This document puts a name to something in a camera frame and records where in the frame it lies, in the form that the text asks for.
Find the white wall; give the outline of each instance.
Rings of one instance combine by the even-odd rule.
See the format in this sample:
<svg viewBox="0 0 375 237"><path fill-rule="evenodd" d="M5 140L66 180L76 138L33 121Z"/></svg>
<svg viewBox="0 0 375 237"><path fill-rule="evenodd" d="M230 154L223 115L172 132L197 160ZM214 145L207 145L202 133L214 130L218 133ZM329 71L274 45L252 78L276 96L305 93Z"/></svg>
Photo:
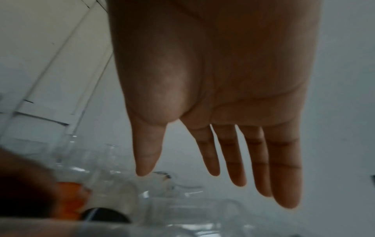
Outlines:
<svg viewBox="0 0 375 237"><path fill-rule="evenodd" d="M327 0L320 44L302 122L304 197L284 210L257 194L250 158L240 136L248 185L230 183L222 155L221 176L206 171L197 145L180 122L168 127L156 169L174 170L206 185L209 196L234 198L254 213L304 226L323 236L375 236L375 1ZM114 62L105 71L78 134L87 147L122 146L129 158L131 130Z"/></svg>

